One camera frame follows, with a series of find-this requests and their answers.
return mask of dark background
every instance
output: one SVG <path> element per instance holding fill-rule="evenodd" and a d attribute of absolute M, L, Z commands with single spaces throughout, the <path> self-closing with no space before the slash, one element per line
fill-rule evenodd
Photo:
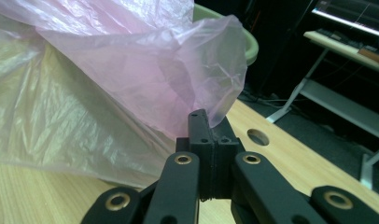
<path fill-rule="evenodd" d="M 257 60 L 248 67 L 246 85 L 255 97 L 287 99 L 305 76 L 322 48 L 303 37 L 319 28 L 339 31 L 351 40 L 379 50 L 379 37 L 341 25 L 311 13 L 312 0 L 196 0 L 222 15 L 235 15 L 256 37 L 260 45 Z M 314 72 L 313 79 L 379 113 L 379 73 L 346 58 L 329 53 Z M 379 149 L 379 138 L 311 102 L 298 101 L 300 108 L 316 122 L 333 127 L 336 134 L 354 139 L 371 149 Z"/>

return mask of translucent plastic sheet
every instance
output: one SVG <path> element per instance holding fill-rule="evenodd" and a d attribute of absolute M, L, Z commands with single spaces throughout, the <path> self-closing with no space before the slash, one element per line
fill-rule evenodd
<path fill-rule="evenodd" d="M 174 142 L 127 114 L 33 27 L 0 16 L 0 161 L 144 187 Z"/>
<path fill-rule="evenodd" d="M 35 26 L 0 16 L 0 161 L 154 180 L 188 113 L 205 108 L 217 125 L 245 81 L 240 22 L 192 24 L 192 7 L 0 1 L 0 14 Z"/>

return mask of table leg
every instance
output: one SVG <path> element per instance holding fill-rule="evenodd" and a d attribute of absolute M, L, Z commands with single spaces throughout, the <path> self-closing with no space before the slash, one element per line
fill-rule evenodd
<path fill-rule="evenodd" d="M 372 167 L 379 161 L 379 150 L 371 157 L 364 154 L 361 163 L 360 182 L 365 187 L 372 189 Z"/>
<path fill-rule="evenodd" d="M 308 71 L 306 76 L 302 79 L 300 84 L 298 84 L 298 86 L 291 93 L 291 95 L 289 96 L 288 101 L 285 103 L 285 105 L 281 109 L 277 110 L 272 115 L 270 115 L 268 118 L 266 118 L 268 121 L 270 121 L 271 123 L 275 123 L 277 120 L 279 120 L 283 116 L 285 116 L 288 113 L 288 111 L 290 111 L 289 107 L 291 106 L 292 102 L 294 102 L 295 98 L 297 98 L 298 94 L 300 94 L 303 86 L 305 86 L 306 82 L 308 81 L 308 78 L 315 72 L 316 68 L 321 63 L 321 61 L 323 61 L 327 52 L 329 52 L 328 49 L 323 50 L 323 52 L 320 54 L 320 56 L 318 56 L 316 62 L 311 67 L 311 69 Z"/>

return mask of round hole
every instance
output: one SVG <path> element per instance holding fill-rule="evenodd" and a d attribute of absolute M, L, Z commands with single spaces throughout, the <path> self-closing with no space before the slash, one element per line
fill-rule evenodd
<path fill-rule="evenodd" d="M 192 161 L 192 158 L 187 155 L 179 155 L 175 157 L 175 162 L 180 165 L 188 164 Z"/>
<path fill-rule="evenodd" d="M 221 139 L 222 143 L 229 143 L 230 141 L 231 141 L 231 139 L 229 139 L 229 138 L 222 138 Z"/>
<path fill-rule="evenodd" d="M 261 159 L 254 155 L 245 155 L 243 160 L 248 164 L 259 164 L 261 162 Z"/>
<path fill-rule="evenodd" d="M 118 192 L 108 197 L 107 201 L 105 201 L 105 208 L 110 211 L 118 211 L 128 206 L 130 201 L 131 197 L 128 194 Z"/>
<path fill-rule="evenodd" d="M 342 193 L 336 191 L 327 191 L 324 193 L 324 199 L 334 207 L 348 210 L 353 208 L 353 203 Z"/>
<path fill-rule="evenodd" d="M 310 224 L 309 220 L 306 217 L 299 215 L 292 217 L 291 222 L 294 224 Z"/>
<path fill-rule="evenodd" d="M 161 224 L 177 224 L 177 219 L 172 216 L 167 216 L 161 220 Z"/>
<path fill-rule="evenodd" d="M 247 131 L 247 136 L 257 145 L 260 146 L 268 146 L 269 145 L 269 139 L 268 136 L 266 136 L 265 133 L 256 130 L 256 129 L 250 129 Z"/>

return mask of table hole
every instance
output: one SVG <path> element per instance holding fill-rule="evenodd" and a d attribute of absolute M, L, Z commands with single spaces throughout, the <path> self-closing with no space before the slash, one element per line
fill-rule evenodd
<path fill-rule="evenodd" d="M 247 131 L 247 136 L 251 139 L 251 141 L 253 141 L 257 145 L 260 145 L 263 147 L 269 145 L 269 138 L 262 131 L 259 131 L 256 129 L 249 129 Z"/>

